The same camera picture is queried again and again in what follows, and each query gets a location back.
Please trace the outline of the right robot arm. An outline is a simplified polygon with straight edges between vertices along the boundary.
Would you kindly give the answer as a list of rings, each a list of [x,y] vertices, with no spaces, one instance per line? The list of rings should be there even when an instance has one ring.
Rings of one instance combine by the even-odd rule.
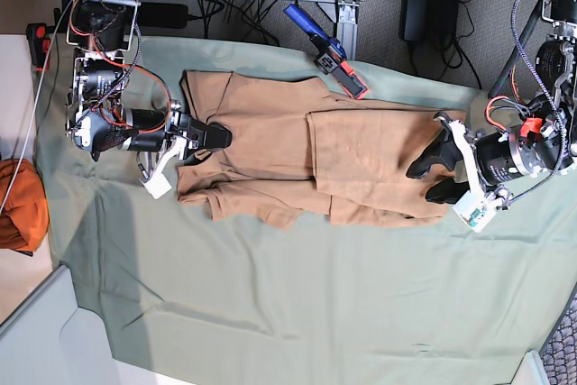
[[[166,82],[140,66],[141,0],[71,0],[67,42],[74,48],[66,135],[92,160],[113,148],[161,153],[176,148],[180,159],[196,151],[221,151],[233,135],[218,123],[204,124],[171,98]],[[132,109],[122,93],[134,71],[154,80],[167,98],[160,109]]]

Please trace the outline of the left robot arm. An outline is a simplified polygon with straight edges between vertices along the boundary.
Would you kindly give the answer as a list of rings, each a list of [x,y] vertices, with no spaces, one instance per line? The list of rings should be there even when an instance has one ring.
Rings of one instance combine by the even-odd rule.
[[[429,202],[470,198],[506,209],[520,199],[510,181],[576,165],[576,0],[515,0],[510,28],[515,47],[483,113],[495,132],[472,132],[439,112],[441,132],[408,167],[408,178],[421,179],[434,165],[464,163],[466,180],[431,187]]]

